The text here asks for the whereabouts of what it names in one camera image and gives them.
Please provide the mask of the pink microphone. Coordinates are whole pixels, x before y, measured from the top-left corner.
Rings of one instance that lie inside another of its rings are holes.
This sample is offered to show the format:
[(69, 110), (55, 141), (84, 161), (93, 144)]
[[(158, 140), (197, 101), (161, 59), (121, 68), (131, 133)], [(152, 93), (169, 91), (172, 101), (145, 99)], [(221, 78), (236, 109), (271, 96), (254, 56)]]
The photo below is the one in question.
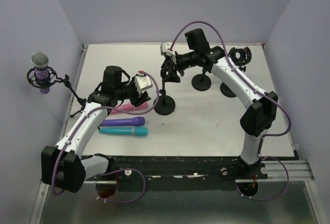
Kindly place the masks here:
[(141, 104), (140, 106), (137, 106), (137, 107), (133, 106), (132, 104), (123, 104), (123, 105), (118, 106), (116, 108), (119, 109), (119, 110), (124, 110), (124, 111), (129, 111), (129, 112), (134, 111), (134, 110), (145, 110), (145, 109), (148, 108), (148, 103), (145, 102), (145, 103), (143, 103), (143, 104)]

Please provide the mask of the dark purple microphone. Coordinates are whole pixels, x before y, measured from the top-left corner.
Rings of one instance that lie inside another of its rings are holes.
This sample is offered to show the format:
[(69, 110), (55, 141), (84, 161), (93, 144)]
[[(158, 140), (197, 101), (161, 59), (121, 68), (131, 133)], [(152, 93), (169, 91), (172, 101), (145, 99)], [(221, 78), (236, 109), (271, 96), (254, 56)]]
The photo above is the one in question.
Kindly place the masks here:
[(144, 117), (133, 117), (126, 119), (106, 119), (100, 126), (143, 126), (145, 125)]

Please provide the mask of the teal microphone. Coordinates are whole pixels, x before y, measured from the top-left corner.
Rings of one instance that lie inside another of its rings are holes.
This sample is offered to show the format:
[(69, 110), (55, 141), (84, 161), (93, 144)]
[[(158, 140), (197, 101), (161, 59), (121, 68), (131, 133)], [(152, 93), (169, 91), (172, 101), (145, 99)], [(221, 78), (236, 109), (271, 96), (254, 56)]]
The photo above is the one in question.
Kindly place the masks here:
[(99, 129), (99, 133), (106, 135), (144, 137), (148, 135), (148, 129), (146, 127), (107, 127)]

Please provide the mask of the black round-base stand back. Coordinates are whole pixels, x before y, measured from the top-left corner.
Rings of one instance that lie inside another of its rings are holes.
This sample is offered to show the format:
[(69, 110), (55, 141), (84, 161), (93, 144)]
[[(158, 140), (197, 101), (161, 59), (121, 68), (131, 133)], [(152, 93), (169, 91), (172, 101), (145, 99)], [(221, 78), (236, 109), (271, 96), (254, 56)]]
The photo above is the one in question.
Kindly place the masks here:
[(195, 75), (191, 80), (192, 87), (197, 91), (207, 91), (211, 87), (211, 79), (206, 73), (211, 72), (211, 66), (203, 67), (202, 73)]

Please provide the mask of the black shock-mount round-base stand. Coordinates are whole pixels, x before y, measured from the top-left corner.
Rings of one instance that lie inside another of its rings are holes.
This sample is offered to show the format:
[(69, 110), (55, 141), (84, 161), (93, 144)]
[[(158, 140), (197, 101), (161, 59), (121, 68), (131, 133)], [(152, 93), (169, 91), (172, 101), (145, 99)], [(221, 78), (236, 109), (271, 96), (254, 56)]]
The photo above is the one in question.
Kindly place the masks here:
[[(232, 47), (228, 55), (232, 59), (233, 63), (238, 66), (239, 70), (242, 72), (246, 71), (246, 65), (252, 60), (252, 52), (248, 46), (240, 49)], [(221, 83), (220, 91), (224, 96), (228, 98), (236, 97), (236, 95), (225, 83)]]

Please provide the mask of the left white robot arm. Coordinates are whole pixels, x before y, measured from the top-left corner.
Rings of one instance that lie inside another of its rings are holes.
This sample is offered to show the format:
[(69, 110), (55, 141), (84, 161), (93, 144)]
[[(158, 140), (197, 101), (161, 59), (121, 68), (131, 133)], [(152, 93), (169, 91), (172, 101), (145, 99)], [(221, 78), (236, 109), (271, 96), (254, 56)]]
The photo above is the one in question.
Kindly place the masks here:
[(56, 143), (46, 146), (41, 152), (42, 182), (51, 186), (55, 196), (64, 191), (76, 193), (84, 181), (94, 176), (109, 180), (114, 167), (106, 155), (96, 154), (82, 159), (82, 153), (100, 124), (117, 108), (118, 102), (129, 100), (133, 106), (150, 100), (147, 90), (154, 87), (159, 92), (155, 79), (144, 71), (122, 81), (126, 71), (118, 66), (107, 66), (103, 80), (88, 96), (82, 114), (69, 132)]

